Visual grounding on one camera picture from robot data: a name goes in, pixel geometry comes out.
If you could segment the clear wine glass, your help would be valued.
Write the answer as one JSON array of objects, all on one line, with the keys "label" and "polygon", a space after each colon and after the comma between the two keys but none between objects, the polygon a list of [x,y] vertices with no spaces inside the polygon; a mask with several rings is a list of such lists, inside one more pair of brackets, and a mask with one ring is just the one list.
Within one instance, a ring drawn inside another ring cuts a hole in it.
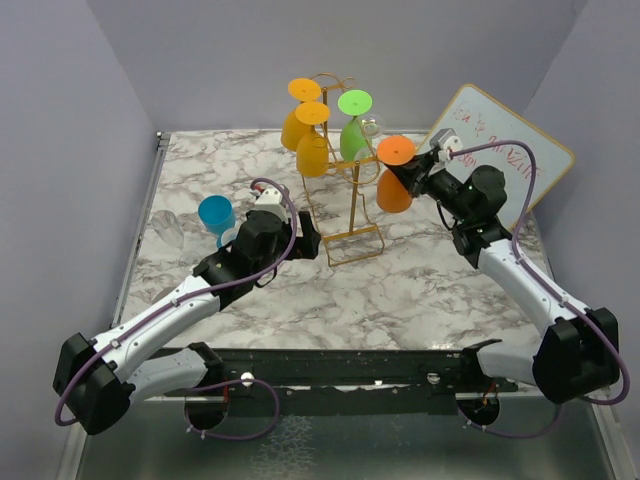
[{"label": "clear wine glass", "polygon": [[181,253],[179,264],[182,268],[191,268],[200,256],[185,246],[185,236],[177,216],[170,210],[158,210],[151,217],[151,227],[160,239]]},{"label": "clear wine glass", "polygon": [[382,136],[386,126],[384,120],[375,114],[364,114],[355,119],[358,146],[354,161],[362,161],[375,156],[373,140]]}]

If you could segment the green plastic wine glass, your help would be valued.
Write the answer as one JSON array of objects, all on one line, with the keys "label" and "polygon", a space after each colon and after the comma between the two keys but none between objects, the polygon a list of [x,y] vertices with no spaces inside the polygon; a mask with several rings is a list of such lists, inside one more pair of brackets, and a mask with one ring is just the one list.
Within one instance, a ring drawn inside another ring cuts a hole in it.
[{"label": "green plastic wine glass", "polygon": [[346,91],[338,98],[339,110],[351,117],[340,134],[340,155],[344,161],[353,161],[356,153],[367,146],[361,132],[359,117],[366,114],[372,105],[371,95],[360,89]]}]

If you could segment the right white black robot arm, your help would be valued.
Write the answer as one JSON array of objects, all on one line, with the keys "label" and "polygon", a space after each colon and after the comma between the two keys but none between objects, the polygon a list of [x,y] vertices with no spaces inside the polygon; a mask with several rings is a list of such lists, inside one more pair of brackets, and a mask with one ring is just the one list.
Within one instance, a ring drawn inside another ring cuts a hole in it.
[{"label": "right white black robot arm", "polygon": [[481,391],[495,377],[537,387],[555,404],[622,385],[609,404],[629,392],[629,372],[619,354],[618,322],[606,308],[592,309],[561,289],[530,262],[515,232],[497,213],[506,202],[503,173],[490,165],[475,168],[461,182],[437,169],[441,149],[388,168],[411,197],[428,195],[454,218],[451,228],[457,252],[472,267],[498,284],[536,326],[541,340],[531,348],[500,340],[480,345],[475,357],[459,367],[461,383]]}]

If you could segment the blue plastic wine glass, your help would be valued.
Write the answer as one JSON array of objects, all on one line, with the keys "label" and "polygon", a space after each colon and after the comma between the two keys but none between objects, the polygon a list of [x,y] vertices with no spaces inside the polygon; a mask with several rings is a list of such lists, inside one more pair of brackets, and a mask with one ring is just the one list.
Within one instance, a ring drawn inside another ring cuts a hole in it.
[{"label": "blue plastic wine glass", "polygon": [[216,245],[222,247],[222,236],[236,223],[231,201],[223,195],[206,197],[198,206],[198,216],[205,229],[216,237]]}]

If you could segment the small whiteboard yellow frame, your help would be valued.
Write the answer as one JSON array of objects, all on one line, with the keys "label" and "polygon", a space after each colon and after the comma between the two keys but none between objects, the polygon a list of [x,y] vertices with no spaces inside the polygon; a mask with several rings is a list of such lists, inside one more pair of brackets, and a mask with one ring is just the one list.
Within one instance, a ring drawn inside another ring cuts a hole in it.
[{"label": "small whiteboard yellow frame", "polygon": [[458,90],[417,152],[427,152],[429,141],[442,129],[452,129],[465,148],[492,146],[455,157],[447,170],[460,181],[481,165],[500,170],[505,177],[507,201],[498,217],[508,229],[517,224],[529,186],[534,186],[528,204],[533,207],[575,162],[571,150],[473,84]]}]

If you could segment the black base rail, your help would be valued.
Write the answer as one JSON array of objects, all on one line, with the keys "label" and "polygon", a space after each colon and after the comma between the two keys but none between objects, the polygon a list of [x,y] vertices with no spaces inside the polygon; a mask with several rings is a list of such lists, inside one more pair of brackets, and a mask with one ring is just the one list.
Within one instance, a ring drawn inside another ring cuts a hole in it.
[{"label": "black base rail", "polygon": [[515,383],[481,373],[472,350],[301,350],[209,348],[206,385],[244,373],[259,383],[204,393],[236,416],[453,415],[456,399],[488,390],[514,392]]}]

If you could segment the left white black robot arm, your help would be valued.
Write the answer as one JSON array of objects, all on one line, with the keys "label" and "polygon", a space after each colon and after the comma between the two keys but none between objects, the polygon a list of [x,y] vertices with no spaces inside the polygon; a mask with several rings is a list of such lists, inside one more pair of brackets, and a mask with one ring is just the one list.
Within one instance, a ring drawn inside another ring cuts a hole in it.
[{"label": "left white black robot arm", "polygon": [[64,341],[53,379],[60,397],[55,423],[80,424],[96,435],[150,396],[172,390],[214,392],[221,371],[209,349],[196,345],[166,357],[158,357],[158,351],[199,321],[266,286],[282,262],[315,259],[320,240],[307,211],[289,220],[266,210],[250,211],[234,240],[201,260],[141,314],[92,338],[76,333]]}]

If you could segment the clear fallen wine glass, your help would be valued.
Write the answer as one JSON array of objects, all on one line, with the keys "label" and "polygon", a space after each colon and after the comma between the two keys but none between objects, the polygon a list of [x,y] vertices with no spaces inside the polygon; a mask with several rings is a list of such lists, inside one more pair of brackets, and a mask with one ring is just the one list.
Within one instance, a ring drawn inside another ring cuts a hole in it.
[{"label": "clear fallen wine glass", "polygon": [[170,210],[158,210],[151,217],[151,227],[160,239],[181,253],[179,264],[182,268],[191,268],[200,256],[185,246],[185,236],[177,216]]}]

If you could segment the orange plastic wine glass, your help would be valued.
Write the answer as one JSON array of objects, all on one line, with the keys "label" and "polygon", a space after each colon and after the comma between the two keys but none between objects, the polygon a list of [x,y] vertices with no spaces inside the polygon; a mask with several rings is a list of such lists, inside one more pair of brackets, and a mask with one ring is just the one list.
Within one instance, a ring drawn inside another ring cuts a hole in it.
[{"label": "orange plastic wine glass", "polygon": [[387,213],[402,213],[410,208],[412,197],[391,168],[408,164],[415,156],[416,147],[407,137],[394,135],[382,140],[376,153],[378,160],[386,167],[377,183],[377,205]]}]

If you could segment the clear glass blue tint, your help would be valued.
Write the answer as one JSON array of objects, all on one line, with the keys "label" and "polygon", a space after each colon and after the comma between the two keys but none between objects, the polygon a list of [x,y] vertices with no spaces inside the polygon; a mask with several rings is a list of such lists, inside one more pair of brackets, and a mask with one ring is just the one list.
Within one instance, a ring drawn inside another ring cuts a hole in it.
[{"label": "clear glass blue tint", "polygon": [[234,241],[237,238],[238,233],[239,233],[239,228],[238,227],[233,227],[233,228],[230,228],[230,229],[226,230],[218,238],[218,247],[222,248],[222,247],[230,244],[232,241]]}]

